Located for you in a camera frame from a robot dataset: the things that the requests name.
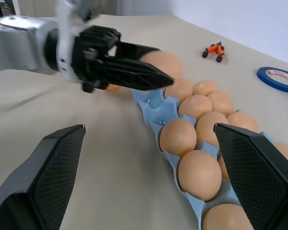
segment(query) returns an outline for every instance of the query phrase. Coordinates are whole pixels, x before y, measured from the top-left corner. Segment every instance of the blue egg carton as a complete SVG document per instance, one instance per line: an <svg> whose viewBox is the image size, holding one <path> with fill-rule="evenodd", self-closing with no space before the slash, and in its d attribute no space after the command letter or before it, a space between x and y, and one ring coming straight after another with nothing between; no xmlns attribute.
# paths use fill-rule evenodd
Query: blue egg carton
<svg viewBox="0 0 288 230"><path fill-rule="evenodd" d="M133 99L137 103L138 108L142 111L146 125L151 127L155 134L159 153L167 161L169 161L170 165L172 166L176 187L192 206L192 209L198 218L198 229L202 229L203 217L207 211L214 206L220 204L235 204L240 206L240 202L231 186L230 181L226 179L222 179L220 190L218 191L217 195L209 202L204 202L181 190L177 179L177 169L180 157L172 155L166 151L162 152L159 146L160 132L170 120L180 118L188 120L193 125L196 124L196 119L185 115L182 117L178 115L177 110L180 105L179 100L173 97L168 97L165 99L163 90L156 90L147 93L141 91L133 91ZM262 132L261 134L265 135L271 142L274 141L267 133ZM218 147L210 145L206 142L197 143L195 149L204 150L210 153L216 160L218 160L220 155Z"/></svg>

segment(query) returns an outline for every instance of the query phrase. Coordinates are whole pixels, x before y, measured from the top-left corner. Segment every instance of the tape roll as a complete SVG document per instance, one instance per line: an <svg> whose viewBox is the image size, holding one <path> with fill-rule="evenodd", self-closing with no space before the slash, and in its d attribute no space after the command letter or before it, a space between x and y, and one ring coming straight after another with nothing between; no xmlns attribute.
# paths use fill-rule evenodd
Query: tape roll
<svg viewBox="0 0 288 230"><path fill-rule="evenodd" d="M273 67L262 67L257 71L257 77L266 83L267 85L277 89L281 90L283 92L288 92L288 85L280 83L274 79L272 79L269 74L277 75L283 78L288 79L288 71L277 69Z"/></svg>

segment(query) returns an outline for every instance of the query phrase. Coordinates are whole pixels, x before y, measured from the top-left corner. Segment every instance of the black textured pad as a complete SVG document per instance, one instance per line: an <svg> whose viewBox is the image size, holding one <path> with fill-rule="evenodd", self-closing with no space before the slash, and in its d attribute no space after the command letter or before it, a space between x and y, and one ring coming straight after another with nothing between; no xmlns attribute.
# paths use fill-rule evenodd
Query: black textured pad
<svg viewBox="0 0 288 230"><path fill-rule="evenodd" d="M58 230L72 194L85 134L77 125L42 139L0 187L0 230Z"/></svg>
<svg viewBox="0 0 288 230"><path fill-rule="evenodd" d="M231 184L255 230L288 230L288 161L261 134L218 124Z"/></svg>

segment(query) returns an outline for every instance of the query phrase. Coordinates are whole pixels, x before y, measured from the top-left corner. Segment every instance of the white wall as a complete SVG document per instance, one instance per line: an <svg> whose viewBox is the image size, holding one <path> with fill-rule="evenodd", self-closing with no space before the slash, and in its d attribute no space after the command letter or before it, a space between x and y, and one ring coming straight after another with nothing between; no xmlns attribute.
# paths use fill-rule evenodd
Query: white wall
<svg viewBox="0 0 288 230"><path fill-rule="evenodd" d="M13 0L16 14L36 16L34 0Z"/></svg>
<svg viewBox="0 0 288 230"><path fill-rule="evenodd" d="M178 0L118 0L120 15L172 15Z"/></svg>
<svg viewBox="0 0 288 230"><path fill-rule="evenodd" d="M123 0L122 9L123 15L173 13L288 62L288 0Z"/></svg>

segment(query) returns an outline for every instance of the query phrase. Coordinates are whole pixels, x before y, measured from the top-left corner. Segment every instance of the small orange object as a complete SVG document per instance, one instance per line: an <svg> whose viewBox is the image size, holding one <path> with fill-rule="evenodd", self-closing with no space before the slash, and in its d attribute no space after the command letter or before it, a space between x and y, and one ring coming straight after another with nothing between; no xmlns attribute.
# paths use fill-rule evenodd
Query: small orange object
<svg viewBox="0 0 288 230"><path fill-rule="evenodd" d="M223 56L225 56L224 46L222 46L222 42L212 44L210 47L206 48L202 55L203 58L208 57L208 54L212 52L217 53L216 61L221 62L223 60Z"/></svg>

